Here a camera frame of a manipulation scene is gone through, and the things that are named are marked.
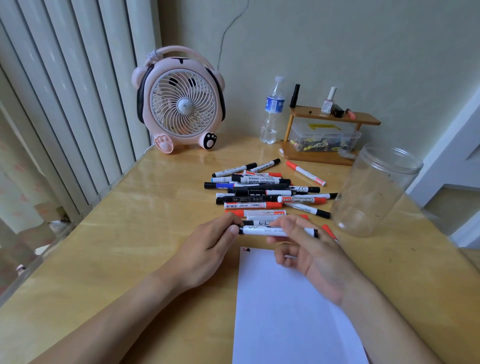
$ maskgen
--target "person's right arm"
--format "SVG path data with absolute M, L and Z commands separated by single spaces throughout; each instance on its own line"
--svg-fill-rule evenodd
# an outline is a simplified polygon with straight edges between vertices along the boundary
M 280 217 L 270 225 L 281 226 L 290 241 L 276 248 L 276 262 L 299 270 L 325 298 L 345 312 L 374 364 L 441 363 L 322 228 L 298 215 Z M 319 238 L 308 235 L 303 228 L 318 229 Z M 279 241 L 285 238 L 267 238 L 268 243 Z

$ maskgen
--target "plastic jar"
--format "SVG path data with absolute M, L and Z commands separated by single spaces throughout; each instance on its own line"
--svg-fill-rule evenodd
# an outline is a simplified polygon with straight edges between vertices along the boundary
M 405 150 L 366 144 L 332 205 L 333 222 L 347 234 L 372 235 L 422 167 Z

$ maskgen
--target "fan ear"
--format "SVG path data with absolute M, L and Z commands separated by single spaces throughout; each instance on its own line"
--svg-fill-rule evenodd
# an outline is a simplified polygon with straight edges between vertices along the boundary
M 143 67 L 137 67 L 132 73 L 132 84 L 133 86 L 138 90 L 140 87 L 140 83 L 142 83 L 142 78 L 145 75 L 145 72 L 147 72 L 148 67 L 143 66 Z
M 218 84 L 220 85 L 220 88 L 222 89 L 222 91 L 225 90 L 225 80 L 223 79 L 222 74 L 219 71 L 213 71 L 213 70 L 212 70 L 212 73 L 214 74 L 216 80 L 218 81 Z

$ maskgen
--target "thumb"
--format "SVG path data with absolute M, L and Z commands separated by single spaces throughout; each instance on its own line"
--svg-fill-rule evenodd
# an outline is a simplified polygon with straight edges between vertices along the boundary
M 239 227 L 237 225 L 230 225 L 220 236 L 216 243 L 216 249 L 225 254 L 239 234 Z
M 294 221 L 287 218 L 282 219 L 280 226 L 291 240 L 303 246 L 310 254 L 314 255 L 322 248 L 322 242 L 319 239 L 307 234 L 305 229 Z

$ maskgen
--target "black paw pad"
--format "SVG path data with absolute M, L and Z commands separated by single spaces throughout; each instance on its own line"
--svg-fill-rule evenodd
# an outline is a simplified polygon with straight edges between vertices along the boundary
M 213 133 L 207 133 L 204 138 L 204 148 L 206 150 L 212 149 L 216 142 L 216 135 Z

